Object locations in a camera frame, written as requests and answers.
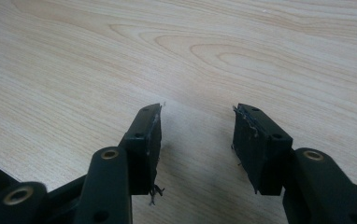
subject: wooden table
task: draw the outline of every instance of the wooden table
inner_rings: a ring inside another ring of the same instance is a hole
[[[237,166],[232,105],[357,184],[357,1],[0,0],[1,169],[56,189],[154,103],[165,192],[134,223],[286,223]]]

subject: wood grain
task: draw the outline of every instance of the wood grain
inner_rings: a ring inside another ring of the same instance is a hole
[[[357,1],[0,0],[0,168],[49,190],[165,104],[156,206],[135,223],[287,223],[230,149],[232,105],[357,184]]]

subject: light wood surface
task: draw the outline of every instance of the light wood surface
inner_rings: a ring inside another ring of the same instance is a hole
[[[287,223],[231,150],[261,108],[357,184],[357,1],[0,0],[0,168],[49,190],[164,105],[156,183],[134,223]]]

